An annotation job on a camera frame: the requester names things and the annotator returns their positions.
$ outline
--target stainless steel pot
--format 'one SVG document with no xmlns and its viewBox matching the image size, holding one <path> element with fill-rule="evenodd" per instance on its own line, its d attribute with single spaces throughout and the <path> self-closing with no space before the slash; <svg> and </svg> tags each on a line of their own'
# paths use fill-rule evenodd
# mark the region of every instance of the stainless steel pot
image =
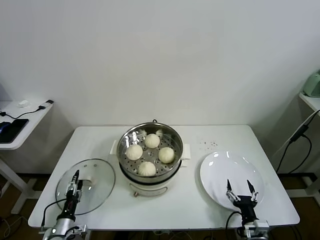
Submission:
<svg viewBox="0 0 320 240">
<path fill-rule="evenodd" d="M 156 134 L 160 138 L 157 148 L 147 148 L 144 140 L 148 134 Z M 143 149 L 143 154 L 136 161 L 129 160 L 126 156 L 127 148 L 132 144 L 138 144 Z M 161 148 L 169 147 L 174 150 L 174 161 L 168 164 L 162 163 L 158 158 Z M 117 145 L 117 157 L 120 168 L 130 180 L 142 185 L 155 185 L 165 182 L 177 173 L 181 165 L 183 142 L 179 134 L 170 126 L 158 122 L 146 122 L 129 129 L 120 139 Z M 155 176 L 141 176 L 138 167 L 143 162 L 151 162 L 155 165 Z"/>
</svg>

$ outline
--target computer mouse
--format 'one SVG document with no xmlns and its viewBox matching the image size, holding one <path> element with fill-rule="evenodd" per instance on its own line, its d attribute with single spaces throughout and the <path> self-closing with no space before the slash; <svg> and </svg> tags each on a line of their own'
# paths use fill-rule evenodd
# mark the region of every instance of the computer mouse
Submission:
<svg viewBox="0 0 320 240">
<path fill-rule="evenodd" d="M 8 121 L 3 121 L 3 122 L 0 122 L 0 134 L 2 133 L 2 131 L 6 128 L 6 127 L 8 127 L 8 126 L 10 126 L 10 122 L 8 122 Z"/>
</svg>

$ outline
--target black cable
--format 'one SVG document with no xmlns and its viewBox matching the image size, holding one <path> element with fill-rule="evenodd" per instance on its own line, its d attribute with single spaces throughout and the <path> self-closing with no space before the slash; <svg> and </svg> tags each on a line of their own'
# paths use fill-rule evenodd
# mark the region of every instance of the black cable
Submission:
<svg viewBox="0 0 320 240">
<path fill-rule="evenodd" d="M 286 153 L 287 153 L 287 150 L 288 150 L 288 148 L 289 148 L 289 146 L 292 144 L 292 141 L 289 141 L 289 143 L 288 143 L 288 145 L 285 147 L 285 150 L 284 150 L 284 152 L 283 152 L 283 154 L 282 154 L 282 157 L 281 157 L 281 160 L 280 160 L 280 163 L 279 163 L 279 165 L 278 165 L 278 168 L 276 169 L 276 173 L 279 171 L 279 169 L 280 169 L 280 166 L 281 166 L 281 164 L 282 164 L 282 161 L 284 160 L 284 157 L 285 157 L 285 155 L 286 155 Z"/>
<path fill-rule="evenodd" d="M 73 226 L 73 227 L 69 228 L 69 229 L 65 232 L 64 236 L 66 237 L 67 234 L 68 234 L 68 232 L 72 231 L 73 229 L 79 229 L 79 227 L 78 227 L 78 226 Z M 74 237 L 72 237 L 72 236 L 76 237 L 75 235 L 70 235 L 70 236 L 67 237 L 66 239 L 74 239 Z"/>
<path fill-rule="evenodd" d="M 312 120 L 315 118 L 315 116 L 317 115 L 318 112 L 320 112 L 320 109 L 314 112 L 314 114 L 311 117 L 310 121 L 306 124 L 307 126 L 312 122 Z"/>
<path fill-rule="evenodd" d="M 203 240 L 216 240 L 215 238 L 214 238 L 214 236 L 212 235 L 212 231 L 210 231 L 210 235 L 209 236 L 205 236 L 204 238 L 203 238 Z"/>
<path fill-rule="evenodd" d="M 67 240 L 72 240 L 72 239 L 75 239 L 76 238 L 76 235 L 70 235 L 70 236 L 68 236 L 66 239 Z"/>
<path fill-rule="evenodd" d="M 136 232 L 136 231 L 135 231 L 135 232 L 133 232 L 132 236 L 131 236 L 131 237 L 128 237 L 128 240 L 132 240 L 136 234 L 137 234 L 137 232 Z"/>
<path fill-rule="evenodd" d="M 33 113 L 35 113 L 35 112 L 38 112 L 39 110 L 41 110 L 41 108 L 38 108 L 37 110 L 34 110 L 34 111 L 28 111 L 28 112 L 22 113 L 22 114 L 20 114 L 20 115 L 17 116 L 17 117 L 13 117 L 13 116 L 9 115 L 8 113 L 5 113 L 5 115 L 8 116 L 8 117 L 10 117 L 10 118 L 12 118 L 12 119 L 18 119 L 18 118 L 22 117 L 23 115 L 33 114 Z"/>
<path fill-rule="evenodd" d="M 294 228 L 292 226 L 290 226 L 290 228 L 292 229 L 292 232 L 294 233 L 295 240 L 298 240 L 296 231 L 294 230 Z"/>
<path fill-rule="evenodd" d="M 21 218 L 22 215 L 20 215 L 20 214 L 12 214 L 12 215 L 4 218 L 4 219 L 7 221 L 7 219 L 12 218 L 12 217 L 14 217 L 14 216 L 19 216 L 19 217 L 20 217 L 20 222 L 19 222 L 18 227 L 17 227 L 13 232 L 11 232 L 8 236 L 2 238 L 1 240 L 6 240 L 6 239 L 11 238 L 11 237 L 20 229 L 20 227 L 21 227 L 21 225 L 22 225 L 22 222 L 23 222 L 23 219 Z"/>
<path fill-rule="evenodd" d="M 299 235 L 300 240 L 302 240 L 302 236 L 301 236 L 301 233 L 300 233 L 300 231 L 299 231 L 298 227 L 297 227 L 297 226 L 293 226 L 293 227 L 294 227 L 294 229 L 297 231 L 297 233 L 298 233 L 298 235 Z"/>
<path fill-rule="evenodd" d="M 240 214 L 240 215 L 241 215 L 241 212 L 239 212 L 239 211 L 233 211 L 233 212 L 229 215 L 229 217 L 228 217 L 228 219 L 226 220 L 226 223 L 225 223 L 225 237 L 226 237 L 227 240 L 229 240 L 229 237 L 228 237 L 228 224 L 229 224 L 230 218 L 231 218 L 233 215 L 235 215 L 235 214 Z"/>
<path fill-rule="evenodd" d="M 243 234 L 240 232 L 240 230 L 244 230 L 244 229 L 245 229 L 245 228 L 244 228 L 243 226 L 240 226 L 240 227 L 238 227 L 238 228 L 236 229 L 236 234 L 238 234 L 238 236 L 241 237 L 241 238 L 247 237 L 246 235 L 243 235 Z"/>
<path fill-rule="evenodd" d="M 269 231 L 269 233 L 270 233 L 272 239 L 273 239 L 273 240 L 276 240 L 276 238 L 275 238 L 275 236 L 273 235 L 273 233 L 272 233 L 271 231 Z"/>
<path fill-rule="evenodd" d="M 303 161 L 299 164 L 299 166 L 297 166 L 295 169 L 293 169 L 292 171 L 290 171 L 289 174 L 291 174 L 292 172 L 294 172 L 295 170 L 297 170 L 298 168 L 300 168 L 300 167 L 302 166 L 302 164 L 305 163 L 305 161 L 306 161 L 307 158 L 309 157 L 310 152 L 311 152 L 311 149 L 312 149 L 312 142 L 311 142 L 311 140 L 310 140 L 306 135 L 302 135 L 301 137 L 303 137 L 303 138 L 305 138 L 305 139 L 308 140 L 308 142 L 309 142 L 309 144 L 310 144 L 310 145 L 309 145 L 309 151 L 308 151 L 307 155 L 305 156 L 305 158 L 303 159 Z"/>
<path fill-rule="evenodd" d="M 61 200 L 52 202 L 52 203 L 50 203 L 48 206 L 45 207 L 45 209 L 44 209 L 44 211 L 43 211 L 42 222 L 41 222 L 41 227 L 42 227 L 42 228 L 43 228 L 43 226 L 45 225 L 45 221 L 46 221 L 46 211 L 47 211 L 48 207 L 50 207 L 50 206 L 52 206 L 52 205 L 54 205 L 54 204 L 60 203 L 60 202 L 62 202 L 62 201 L 65 201 L 65 200 L 67 200 L 67 199 L 64 198 L 64 199 L 61 199 Z"/>
</svg>

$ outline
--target robotic arm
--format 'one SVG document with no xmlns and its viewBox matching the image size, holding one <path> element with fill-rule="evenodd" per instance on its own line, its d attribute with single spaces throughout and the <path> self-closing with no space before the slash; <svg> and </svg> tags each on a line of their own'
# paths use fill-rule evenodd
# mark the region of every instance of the robotic arm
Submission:
<svg viewBox="0 0 320 240">
<path fill-rule="evenodd" d="M 77 170 L 66 188 L 66 201 L 61 214 L 56 218 L 55 226 L 40 232 L 44 234 L 43 240 L 66 240 L 71 235 L 80 235 L 87 231 L 86 225 L 75 225 L 75 212 L 82 195 L 82 185 L 83 181 L 79 180 Z"/>
<path fill-rule="evenodd" d="M 266 220 L 259 220 L 256 217 L 254 207 L 257 205 L 258 192 L 254 186 L 247 180 L 251 196 L 235 195 L 232 191 L 229 179 L 227 180 L 226 196 L 232 204 L 240 209 L 242 216 L 243 236 L 248 240 L 267 240 L 269 224 Z"/>
</svg>

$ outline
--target white plate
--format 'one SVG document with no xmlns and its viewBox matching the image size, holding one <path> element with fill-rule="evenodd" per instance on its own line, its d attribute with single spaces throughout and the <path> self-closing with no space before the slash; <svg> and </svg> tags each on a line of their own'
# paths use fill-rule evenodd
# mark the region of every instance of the white plate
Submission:
<svg viewBox="0 0 320 240">
<path fill-rule="evenodd" d="M 258 170 L 244 157 L 230 151 L 216 151 L 208 155 L 200 167 L 202 185 L 209 196 L 219 205 L 238 211 L 228 197 L 227 180 L 236 195 L 251 196 L 247 180 L 253 185 L 258 204 L 264 198 L 265 184 Z"/>
</svg>

